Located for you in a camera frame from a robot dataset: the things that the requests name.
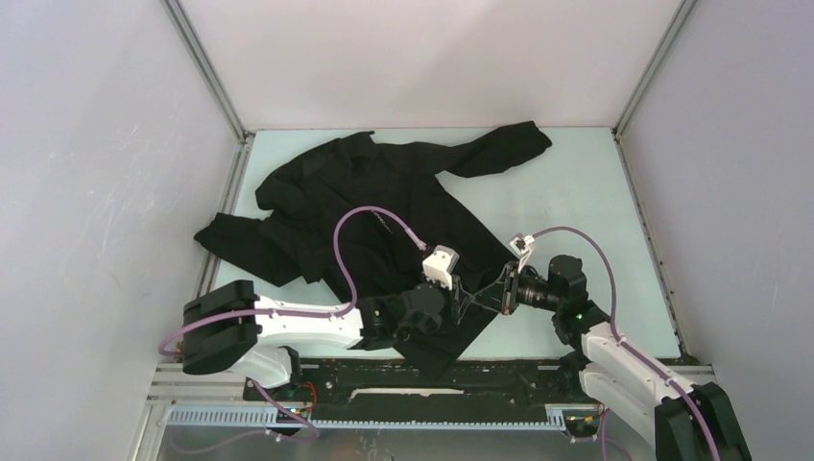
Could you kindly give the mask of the black jacket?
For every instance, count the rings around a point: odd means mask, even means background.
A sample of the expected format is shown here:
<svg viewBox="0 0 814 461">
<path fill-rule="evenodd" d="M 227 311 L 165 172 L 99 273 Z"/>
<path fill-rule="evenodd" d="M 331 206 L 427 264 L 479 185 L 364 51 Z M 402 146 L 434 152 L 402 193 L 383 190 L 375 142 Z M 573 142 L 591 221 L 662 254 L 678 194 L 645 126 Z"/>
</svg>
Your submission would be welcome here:
<svg viewBox="0 0 814 461">
<path fill-rule="evenodd" d="M 468 143 L 376 142 L 370 132 L 328 141 L 276 168 L 255 191 L 262 219 L 220 213 L 195 235 L 207 251 L 273 285 L 323 282 L 338 304 L 429 282 L 422 261 L 438 245 L 471 294 L 515 256 L 440 184 L 503 173 L 537 158 L 551 139 L 533 122 Z"/>
</svg>

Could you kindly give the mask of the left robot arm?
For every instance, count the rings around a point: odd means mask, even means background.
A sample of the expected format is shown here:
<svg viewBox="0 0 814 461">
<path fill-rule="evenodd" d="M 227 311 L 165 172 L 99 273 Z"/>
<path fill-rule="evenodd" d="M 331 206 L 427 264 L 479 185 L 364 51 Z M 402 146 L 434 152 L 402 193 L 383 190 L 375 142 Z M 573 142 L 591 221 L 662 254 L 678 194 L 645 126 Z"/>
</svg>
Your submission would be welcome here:
<svg viewBox="0 0 814 461">
<path fill-rule="evenodd" d="M 255 380 L 281 400 L 303 387 L 298 346 L 377 351 L 394 348 L 429 377 L 439 376 L 491 322 L 463 310 L 458 292 L 421 283 L 356 304 L 285 303 L 240 279 L 183 309 L 181 364 L 192 376 L 231 372 Z"/>
</svg>

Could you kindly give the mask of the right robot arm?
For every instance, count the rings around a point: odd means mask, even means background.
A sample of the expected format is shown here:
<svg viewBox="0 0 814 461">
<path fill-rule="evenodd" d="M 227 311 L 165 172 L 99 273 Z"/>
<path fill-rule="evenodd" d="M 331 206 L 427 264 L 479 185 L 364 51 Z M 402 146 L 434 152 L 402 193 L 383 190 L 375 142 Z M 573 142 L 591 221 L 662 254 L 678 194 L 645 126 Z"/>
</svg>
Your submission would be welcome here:
<svg viewBox="0 0 814 461">
<path fill-rule="evenodd" d="M 510 262 L 490 286 L 467 295 L 503 315 L 521 304 L 552 312 L 560 341 L 558 386 L 568 400 L 602 403 L 653 448 L 658 460 L 749 460 L 728 394 L 715 382 L 680 375 L 631 342 L 587 292 L 581 259 L 557 255 L 541 277 Z"/>
</svg>

